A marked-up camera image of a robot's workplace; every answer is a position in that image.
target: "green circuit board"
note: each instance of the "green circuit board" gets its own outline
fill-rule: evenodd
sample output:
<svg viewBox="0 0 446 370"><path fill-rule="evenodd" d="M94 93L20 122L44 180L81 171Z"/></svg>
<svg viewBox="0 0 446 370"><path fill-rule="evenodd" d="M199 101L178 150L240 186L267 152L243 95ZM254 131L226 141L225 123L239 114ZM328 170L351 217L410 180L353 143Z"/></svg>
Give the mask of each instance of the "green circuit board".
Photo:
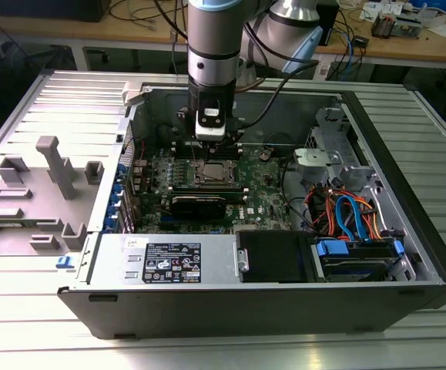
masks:
<svg viewBox="0 0 446 370"><path fill-rule="evenodd" d="M150 189L141 191L142 221L136 232L140 234L234 234L238 230L289 230L290 218L284 210L283 198L277 186L279 176L278 158L264 162L259 155L262 148L244 148L238 160L214 161L224 163L232 171L232 181L240 192L229 190L217 192L228 201L226 213L219 220L190 220L169 222L169 201L175 196L170 184L179 187L196 186L194 178L198 164L194 160L178 160L165 150L147 156L151 168L147 179ZM209 180L215 180L213 173Z"/></svg>

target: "workbench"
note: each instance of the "workbench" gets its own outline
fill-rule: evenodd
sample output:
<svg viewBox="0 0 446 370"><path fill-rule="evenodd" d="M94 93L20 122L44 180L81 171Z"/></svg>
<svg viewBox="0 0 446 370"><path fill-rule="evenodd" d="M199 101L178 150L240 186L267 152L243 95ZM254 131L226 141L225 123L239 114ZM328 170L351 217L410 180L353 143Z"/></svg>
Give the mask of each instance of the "workbench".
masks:
<svg viewBox="0 0 446 370"><path fill-rule="evenodd" d="M143 79L186 84L185 76L170 75L39 76L0 130L0 162L16 155L46 167L33 155L41 135L56 135L74 167L106 161L126 114L122 89ZM300 80L282 93L293 89L355 93L446 243L446 123L421 94L401 85ZM446 306L411 314L381 333L103 341L56 297L75 276L56 262L50 255L0 256L0 368L446 368Z"/></svg>
<svg viewBox="0 0 446 370"><path fill-rule="evenodd" d="M132 8L153 6L148 0L132 0ZM167 2L166 10L173 5ZM416 39L377 39L371 37L371 22L358 22L360 11L344 11L347 23L357 35L370 39L364 63L385 64L393 66L415 66L446 69L446 38L424 29ZM128 18L126 4L115 8L115 14ZM158 14L156 9L139 13L143 16ZM171 50L170 27L161 17L156 18L156 31L150 31L132 22L121 21L106 14L99 23L85 23L67 20L8 18L0 17L0 25L10 33L17 42L38 43L46 45L67 45L72 49L78 70L90 70L85 48L119 48L138 50ZM8 41L0 31L0 42ZM175 45L177 51L185 52L183 40ZM314 79L325 79L330 64L338 60L346 49L336 32L331 36L328 46L319 46L314 59L320 61Z"/></svg>

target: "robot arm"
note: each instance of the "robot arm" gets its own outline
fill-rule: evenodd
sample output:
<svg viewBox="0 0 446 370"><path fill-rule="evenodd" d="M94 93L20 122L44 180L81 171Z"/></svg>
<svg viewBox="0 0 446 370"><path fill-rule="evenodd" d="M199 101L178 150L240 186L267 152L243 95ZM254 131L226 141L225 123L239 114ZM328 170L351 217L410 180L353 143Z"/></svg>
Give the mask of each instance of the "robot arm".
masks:
<svg viewBox="0 0 446 370"><path fill-rule="evenodd" d="M322 33L317 26L316 1L281 0L263 13L273 0L189 0L187 121L198 140L217 142L226 135L240 54L263 62L243 37L245 23L250 22L258 38L272 50L309 59ZM270 53L267 58L271 67L284 72L302 64Z"/></svg>

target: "motherboard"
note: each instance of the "motherboard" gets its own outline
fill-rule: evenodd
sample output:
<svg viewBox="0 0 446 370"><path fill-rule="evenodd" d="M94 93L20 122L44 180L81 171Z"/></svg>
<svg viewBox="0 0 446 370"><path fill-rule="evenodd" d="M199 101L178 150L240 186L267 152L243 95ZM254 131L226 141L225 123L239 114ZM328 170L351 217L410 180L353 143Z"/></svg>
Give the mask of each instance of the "motherboard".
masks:
<svg viewBox="0 0 446 370"><path fill-rule="evenodd" d="M278 157L244 147L237 159L179 158L166 149L137 161L140 234L234 234L289 230Z"/></svg>

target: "blue cable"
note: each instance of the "blue cable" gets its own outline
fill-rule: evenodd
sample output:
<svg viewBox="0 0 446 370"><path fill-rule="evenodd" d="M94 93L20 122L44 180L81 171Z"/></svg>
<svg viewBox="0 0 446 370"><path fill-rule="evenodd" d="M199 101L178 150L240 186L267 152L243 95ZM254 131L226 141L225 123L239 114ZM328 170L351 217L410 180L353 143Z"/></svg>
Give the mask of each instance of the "blue cable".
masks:
<svg viewBox="0 0 446 370"><path fill-rule="evenodd" d="M340 78L340 81L344 81L344 78L346 78L346 76L349 75L351 72L351 62L353 61L353 45L351 44L351 39L346 32L339 31L338 29L332 29L332 31L340 33L342 36L344 36L347 40L347 45L349 48L349 60L347 61L346 73L344 73L343 76Z"/></svg>
<svg viewBox="0 0 446 370"><path fill-rule="evenodd" d="M357 205L356 201L353 199L353 197L349 195L343 195L337 200L336 203L336 218L337 218L337 225L346 233L346 235L349 237L350 241L354 241L354 235L351 233L351 231L346 227L346 225L343 222L343 216L340 212L340 206L344 201L348 201L351 203L351 206L353 207L354 212L354 222L356 223L356 230L358 231L358 237L360 239L368 240L367 231L364 229L363 224L361 223L361 212L360 208Z"/></svg>

